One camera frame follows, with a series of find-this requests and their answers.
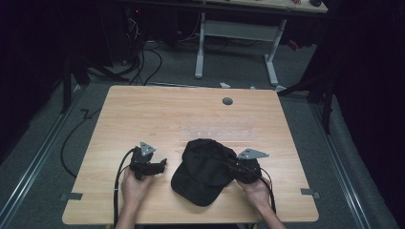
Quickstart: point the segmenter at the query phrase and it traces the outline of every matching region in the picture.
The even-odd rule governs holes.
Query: metal leg
[[[276,37],[274,39],[273,45],[271,47],[270,54],[265,55],[268,76],[270,77],[270,83],[273,86],[278,85],[277,75],[276,75],[276,72],[274,71],[274,66],[273,66],[273,58],[277,51],[277,47],[280,43],[281,36],[283,35],[283,31],[284,31],[284,27],[286,26],[286,23],[287,23],[286,19],[281,21],[280,26],[276,32]]]
[[[197,54],[197,64],[196,64],[196,78],[203,77],[203,40],[205,35],[205,12],[202,12],[202,22],[200,29],[200,46],[199,53]]]
[[[72,81],[69,64],[69,57],[67,57],[63,62],[63,108],[61,112],[63,114],[68,111],[72,104]]]

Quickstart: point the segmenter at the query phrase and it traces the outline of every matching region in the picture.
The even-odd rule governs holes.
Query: wooden table
[[[223,98],[232,99],[224,105]],[[113,223],[113,190],[123,156],[144,141],[157,150],[152,162],[167,157],[163,174],[155,177],[137,222],[239,223],[260,221],[236,181],[208,207],[198,207],[175,193],[170,180],[181,163],[188,140],[217,139],[240,153],[245,148],[269,153],[259,163],[273,181],[277,214],[282,221],[318,219],[279,98],[274,91],[113,86],[63,215],[67,224]],[[119,206],[122,196],[119,193]]]

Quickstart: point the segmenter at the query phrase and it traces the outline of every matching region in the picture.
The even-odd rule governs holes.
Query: baseball cap
[[[211,204],[233,180],[225,164],[235,160],[236,154],[213,139],[189,141],[181,158],[171,180],[172,189],[198,206]]]

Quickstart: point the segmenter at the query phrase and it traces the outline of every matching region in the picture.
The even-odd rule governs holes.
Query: white desk
[[[302,0],[301,4],[293,4],[291,0],[206,0],[205,3],[222,3],[222,4],[234,4],[244,5],[247,7],[261,7],[277,10],[295,10],[305,11],[308,13],[328,11],[328,8],[322,3],[320,7],[314,7],[309,3],[309,0]],[[273,86],[278,85],[277,75],[274,71],[273,58],[277,51],[277,47],[280,43],[281,36],[287,20],[282,20],[279,26],[259,26],[252,24],[224,22],[216,20],[206,20],[205,13],[202,13],[201,30],[200,30],[200,46],[197,54],[196,63],[196,78],[203,77],[203,43],[207,35],[221,36],[238,39],[259,40],[271,42],[271,48],[268,54],[265,55],[265,62],[267,67],[268,76]]]

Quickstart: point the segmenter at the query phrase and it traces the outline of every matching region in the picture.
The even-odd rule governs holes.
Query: forearm
[[[286,229],[284,223],[280,221],[277,215],[273,212],[270,205],[257,208],[260,216],[268,229]]]
[[[119,219],[116,229],[133,229],[135,225],[135,215],[138,211],[138,204],[127,206],[124,204],[121,212],[119,213]]]

